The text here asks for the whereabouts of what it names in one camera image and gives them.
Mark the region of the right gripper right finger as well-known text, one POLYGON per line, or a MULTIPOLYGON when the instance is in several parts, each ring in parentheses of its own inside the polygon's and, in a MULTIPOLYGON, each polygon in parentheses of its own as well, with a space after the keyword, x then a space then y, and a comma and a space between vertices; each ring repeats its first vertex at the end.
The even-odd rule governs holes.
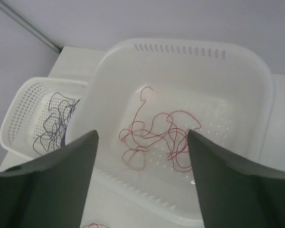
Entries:
POLYGON ((188 146, 207 228, 285 228, 285 171, 248 160, 196 131, 188 146))

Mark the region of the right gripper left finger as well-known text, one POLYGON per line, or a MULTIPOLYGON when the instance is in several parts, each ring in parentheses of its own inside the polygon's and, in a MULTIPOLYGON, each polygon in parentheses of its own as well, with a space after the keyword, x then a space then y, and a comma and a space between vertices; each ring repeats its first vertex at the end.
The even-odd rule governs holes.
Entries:
POLYGON ((0 228, 77 228, 98 147, 92 130, 54 152, 0 172, 0 228))

